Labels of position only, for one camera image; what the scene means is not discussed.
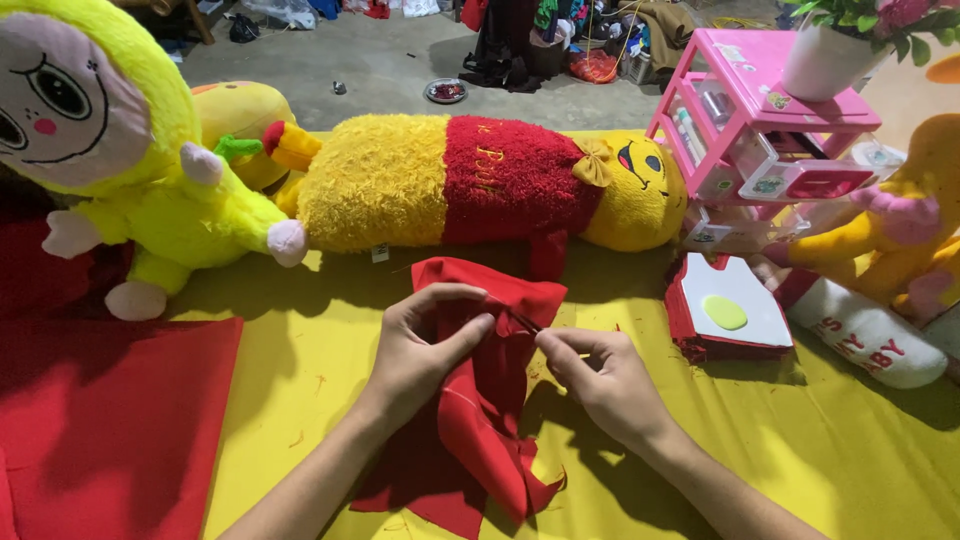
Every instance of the concrete floor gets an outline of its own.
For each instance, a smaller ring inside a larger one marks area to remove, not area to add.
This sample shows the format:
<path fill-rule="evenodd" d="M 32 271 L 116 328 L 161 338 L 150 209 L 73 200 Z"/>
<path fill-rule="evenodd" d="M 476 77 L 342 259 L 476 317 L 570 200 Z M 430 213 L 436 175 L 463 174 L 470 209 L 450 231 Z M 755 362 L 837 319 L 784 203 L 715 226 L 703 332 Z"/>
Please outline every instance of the concrete floor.
<path fill-rule="evenodd" d="M 480 114 L 553 130 L 636 129 L 647 126 L 660 99 L 656 86 L 625 80 L 589 85 L 562 74 L 534 94 L 469 86 L 468 98 L 459 104 L 430 103 L 423 87 L 456 77 L 476 43 L 477 34 L 454 23 L 450 13 L 404 18 L 394 11 L 387 20 L 342 13 L 313 31 L 271 35 L 273 30 L 264 30 L 262 39 L 243 45 L 230 42 L 229 26 L 220 17 L 212 29 L 217 42 L 186 55 L 181 65 L 186 82 L 251 80 L 274 86 L 309 130 L 329 130 L 365 112 Z M 334 81 L 347 85 L 346 95 L 333 93 Z"/>

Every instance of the white flower pot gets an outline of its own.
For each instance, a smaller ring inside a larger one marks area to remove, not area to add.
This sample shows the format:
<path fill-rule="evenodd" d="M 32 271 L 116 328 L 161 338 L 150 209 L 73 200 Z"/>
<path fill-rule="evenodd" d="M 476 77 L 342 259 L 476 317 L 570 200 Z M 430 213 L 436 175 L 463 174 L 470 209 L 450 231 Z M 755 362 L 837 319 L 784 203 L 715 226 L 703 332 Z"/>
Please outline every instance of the white flower pot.
<path fill-rule="evenodd" d="M 870 41 L 845 36 L 828 26 L 813 26 L 809 15 L 797 32 L 783 69 L 783 89 L 797 99 L 829 101 L 851 87 L 893 51 L 879 53 Z"/>

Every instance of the yellow bow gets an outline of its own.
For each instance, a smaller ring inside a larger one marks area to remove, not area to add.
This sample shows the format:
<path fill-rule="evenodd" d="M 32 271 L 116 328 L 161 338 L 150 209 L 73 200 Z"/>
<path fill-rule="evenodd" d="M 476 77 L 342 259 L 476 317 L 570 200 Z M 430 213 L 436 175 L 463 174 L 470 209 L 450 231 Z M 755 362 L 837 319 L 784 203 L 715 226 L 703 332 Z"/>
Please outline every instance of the yellow bow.
<path fill-rule="evenodd" d="M 613 148 L 607 145 L 607 141 L 600 138 L 588 138 L 586 140 L 574 140 L 573 142 L 587 154 L 577 161 L 577 164 L 573 165 L 573 176 L 586 184 L 596 185 L 597 187 L 610 185 L 610 182 L 613 181 L 613 172 L 605 161 L 613 153 Z"/>

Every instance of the yellow plush doll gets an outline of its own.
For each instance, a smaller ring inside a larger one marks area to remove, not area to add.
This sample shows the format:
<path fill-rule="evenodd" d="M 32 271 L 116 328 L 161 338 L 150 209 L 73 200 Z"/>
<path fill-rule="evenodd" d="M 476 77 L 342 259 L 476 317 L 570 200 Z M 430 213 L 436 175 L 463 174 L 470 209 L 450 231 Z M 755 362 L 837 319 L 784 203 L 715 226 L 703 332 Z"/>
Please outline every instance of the yellow plush doll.
<path fill-rule="evenodd" d="M 309 169 L 288 188 L 296 199 L 277 201 L 322 250 L 526 239 L 531 276 L 552 281 L 569 235 L 642 251 L 674 237 L 686 208 L 676 162 L 639 133 L 573 140 L 518 120 L 370 114 L 324 143 L 277 123 L 264 149 Z"/>
<path fill-rule="evenodd" d="M 71 258 L 137 242 L 107 295 L 121 319 L 158 317 L 195 268 L 248 251 L 298 263 L 302 226 L 200 146 L 176 66 L 106 0 L 0 0 L 0 160 L 88 199 L 52 212 L 43 248 Z"/>
<path fill-rule="evenodd" d="M 910 137 L 907 160 L 897 172 L 851 195 L 864 211 L 849 224 L 789 245 L 774 244 L 764 255 L 780 266 L 823 272 L 832 264 L 874 253 L 852 288 L 889 305 L 960 227 L 958 140 L 960 114 L 928 118 Z"/>
<path fill-rule="evenodd" d="M 277 121 L 296 123 L 283 94 L 276 88 L 251 81 L 232 81 L 190 88 L 200 116 L 203 144 L 216 148 L 224 135 L 238 139 L 259 139 Z M 271 160 L 262 151 L 237 156 L 230 169 L 253 191 L 280 180 L 290 169 Z"/>

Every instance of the left hand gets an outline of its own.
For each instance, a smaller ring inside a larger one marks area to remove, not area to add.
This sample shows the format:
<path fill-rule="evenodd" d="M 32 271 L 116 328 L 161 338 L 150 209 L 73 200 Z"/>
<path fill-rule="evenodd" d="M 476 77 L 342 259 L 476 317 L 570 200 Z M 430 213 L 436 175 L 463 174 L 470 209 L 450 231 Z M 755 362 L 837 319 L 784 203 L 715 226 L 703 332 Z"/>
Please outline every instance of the left hand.
<path fill-rule="evenodd" d="M 354 408 L 375 415 L 390 435 L 406 424 L 441 381 L 493 328 L 493 316 L 477 315 L 435 345 L 426 341 L 424 320 L 438 302 L 481 302 L 487 291 L 464 283 L 432 283 L 383 312 L 373 371 Z"/>

